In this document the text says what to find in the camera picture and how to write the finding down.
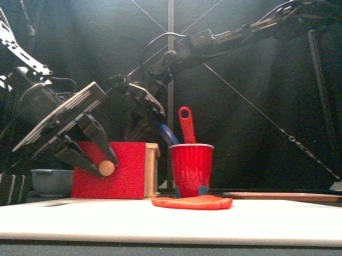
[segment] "metal pole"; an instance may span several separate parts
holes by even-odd
[[[169,0],[169,32],[175,32],[175,1]],[[174,38],[169,37],[169,51],[174,50]],[[174,129],[174,81],[169,83],[169,93],[167,93],[167,124],[171,129]],[[173,170],[170,154],[167,154],[167,188],[173,188]]]

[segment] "red spatula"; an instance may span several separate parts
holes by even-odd
[[[178,116],[185,136],[185,143],[197,143],[191,109],[187,106],[183,106],[178,110]]]

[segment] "cup rim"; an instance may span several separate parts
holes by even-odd
[[[175,144],[175,145],[170,146],[169,148],[171,149],[175,147],[210,147],[210,148],[214,148],[213,145],[205,144],[205,143],[182,143],[182,144]]]

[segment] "wooden block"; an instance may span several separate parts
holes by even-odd
[[[106,156],[93,142],[79,146],[95,164]],[[111,142],[119,165],[107,177],[75,168],[71,196],[99,199],[143,199],[157,195],[158,145],[145,142]]]

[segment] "orange cloth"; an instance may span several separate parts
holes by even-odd
[[[233,199],[213,195],[185,198],[158,197],[153,199],[153,204],[158,207],[175,209],[219,210],[232,207]]]

